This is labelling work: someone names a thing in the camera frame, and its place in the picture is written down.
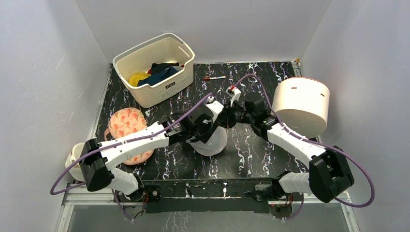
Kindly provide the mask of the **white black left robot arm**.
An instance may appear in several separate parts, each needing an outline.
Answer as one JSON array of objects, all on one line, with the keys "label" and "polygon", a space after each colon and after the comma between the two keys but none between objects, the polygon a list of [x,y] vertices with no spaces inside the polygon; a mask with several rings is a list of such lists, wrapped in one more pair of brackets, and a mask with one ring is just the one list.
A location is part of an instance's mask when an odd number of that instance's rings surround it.
[{"label": "white black left robot arm", "polygon": [[220,110],[202,105],[183,115],[164,117],[120,139],[103,143],[95,139],[86,141],[78,161],[87,190],[110,188],[126,194],[132,201],[141,200],[145,193],[141,179],[118,165],[136,155],[176,143],[206,143],[219,126],[220,114]]}]

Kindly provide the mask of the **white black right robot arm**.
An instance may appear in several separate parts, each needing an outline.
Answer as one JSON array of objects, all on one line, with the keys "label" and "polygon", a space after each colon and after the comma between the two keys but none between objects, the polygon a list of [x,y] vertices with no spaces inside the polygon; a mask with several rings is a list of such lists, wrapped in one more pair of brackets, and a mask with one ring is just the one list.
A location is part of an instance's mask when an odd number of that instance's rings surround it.
[{"label": "white black right robot arm", "polygon": [[245,96],[245,105],[238,103],[241,92],[228,89],[231,97],[218,116],[220,126],[232,128],[237,123],[250,124],[253,132],[264,140],[278,145],[308,168],[306,173],[285,171],[271,180],[268,186],[255,186],[253,197],[258,201],[285,200],[293,193],[313,194],[324,203],[335,199],[354,184],[347,159],[329,148],[295,138],[268,112],[256,93]]}]

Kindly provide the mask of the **black robot base mount plate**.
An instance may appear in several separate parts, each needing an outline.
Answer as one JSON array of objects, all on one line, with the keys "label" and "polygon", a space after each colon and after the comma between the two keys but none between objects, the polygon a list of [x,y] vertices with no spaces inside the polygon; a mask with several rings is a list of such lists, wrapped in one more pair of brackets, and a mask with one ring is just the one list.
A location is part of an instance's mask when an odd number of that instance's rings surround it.
[{"label": "black robot base mount plate", "polygon": [[132,214],[138,212],[138,205],[145,207],[148,214],[176,211],[289,214],[292,212],[292,203],[301,200],[299,193],[280,197],[269,177],[144,180],[143,184],[145,195],[137,201],[115,191],[119,202]]}]

